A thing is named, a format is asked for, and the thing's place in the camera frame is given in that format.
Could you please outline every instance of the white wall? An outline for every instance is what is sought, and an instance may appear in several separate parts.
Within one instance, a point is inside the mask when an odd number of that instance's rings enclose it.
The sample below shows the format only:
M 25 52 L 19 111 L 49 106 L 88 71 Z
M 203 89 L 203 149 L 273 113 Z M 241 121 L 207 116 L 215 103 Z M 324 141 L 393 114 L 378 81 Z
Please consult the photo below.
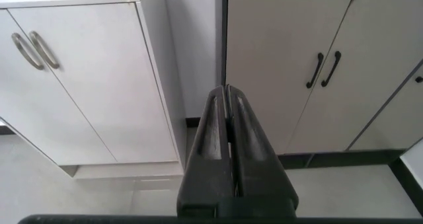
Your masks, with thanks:
M 220 78 L 221 0 L 166 2 L 186 117 L 200 117 Z
M 423 140 L 401 156 L 403 163 L 413 174 L 416 181 L 423 188 Z

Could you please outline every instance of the gray floor tile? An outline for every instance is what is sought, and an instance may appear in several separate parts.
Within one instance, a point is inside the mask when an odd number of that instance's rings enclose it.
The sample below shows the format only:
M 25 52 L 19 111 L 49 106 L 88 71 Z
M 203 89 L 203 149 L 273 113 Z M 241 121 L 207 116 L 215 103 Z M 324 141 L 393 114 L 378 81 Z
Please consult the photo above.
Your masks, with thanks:
M 300 217 L 419 218 L 387 165 L 287 170 Z
M 176 216 L 178 190 L 135 191 L 132 198 L 132 215 Z
M 9 140 L 0 136 L 1 145 Z M 0 223 L 36 213 L 128 214 L 134 188 L 131 180 L 74 180 L 23 140 L 0 164 L 0 176 Z

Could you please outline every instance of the white cupboard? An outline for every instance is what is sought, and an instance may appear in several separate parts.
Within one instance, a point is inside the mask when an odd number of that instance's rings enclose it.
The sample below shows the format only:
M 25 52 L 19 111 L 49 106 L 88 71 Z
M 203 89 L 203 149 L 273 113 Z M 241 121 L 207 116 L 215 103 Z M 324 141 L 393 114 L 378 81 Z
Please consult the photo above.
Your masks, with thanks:
M 354 0 L 288 153 L 343 151 L 423 57 L 422 0 Z M 335 53 L 342 54 L 335 64 Z
M 119 163 L 177 161 L 134 3 L 9 11 Z
M 350 150 L 407 149 L 423 137 L 423 67 L 393 97 Z
M 7 10 L 0 21 L 2 119 L 57 164 L 116 162 Z
M 345 151 L 423 58 L 422 0 L 227 6 L 226 83 L 244 91 L 277 154 Z
M 15 131 L 58 165 L 182 174 L 185 115 L 164 0 L 0 7 L 0 117 Z
M 227 83 L 246 94 L 277 154 L 288 146 L 349 2 L 229 0 Z

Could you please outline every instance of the metal handle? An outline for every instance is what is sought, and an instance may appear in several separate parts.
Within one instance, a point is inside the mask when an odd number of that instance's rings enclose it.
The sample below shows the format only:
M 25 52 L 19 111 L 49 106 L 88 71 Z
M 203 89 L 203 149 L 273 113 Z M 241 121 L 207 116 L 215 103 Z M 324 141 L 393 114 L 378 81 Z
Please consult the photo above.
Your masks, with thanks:
M 313 78 L 310 82 L 307 82 L 307 84 L 305 85 L 308 89 L 310 89 L 313 86 L 313 83 L 315 83 L 315 79 L 317 77 L 317 73 L 319 72 L 320 66 L 322 65 L 323 58 L 324 56 L 322 53 L 317 54 L 317 59 L 319 59 L 319 62 L 317 62 L 317 67 Z
M 54 63 L 50 57 L 47 56 L 47 53 L 44 51 L 43 47 L 40 44 L 41 36 L 38 35 L 38 33 L 36 33 L 35 31 L 32 31 L 29 33 L 31 42 L 34 44 L 35 46 L 35 50 L 37 50 L 37 52 L 40 54 L 40 56 L 42 57 L 43 60 L 45 60 L 47 62 L 47 64 L 49 66 L 51 66 L 53 69 L 57 69 L 59 68 L 59 64 L 58 63 Z
M 20 37 L 19 34 L 13 33 L 12 34 L 12 40 L 13 40 L 13 43 L 15 43 L 16 48 L 18 48 L 19 52 L 22 54 L 22 56 L 25 57 L 25 59 L 27 60 L 27 62 L 29 62 L 36 69 L 43 70 L 44 66 L 43 65 L 38 65 L 37 63 L 35 63 L 35 61 L 25 51 L 24 47 L 22 46 L 22 44 L 20 42 L 22 40 L 22 37 Z
M 335 71 L 336 66 L 338 65 L 339 61 L 341 60 L 341 53 L 339 51 L 335 52 L 335 58 L 336 58 L 335 64 L 333 65 L 332 70 L 330 71 L 328 78 L 326 80 L 322 81 L 322 87 L 326 87 L 329 84 L 330 78 L 332 77 L 333 72 Z

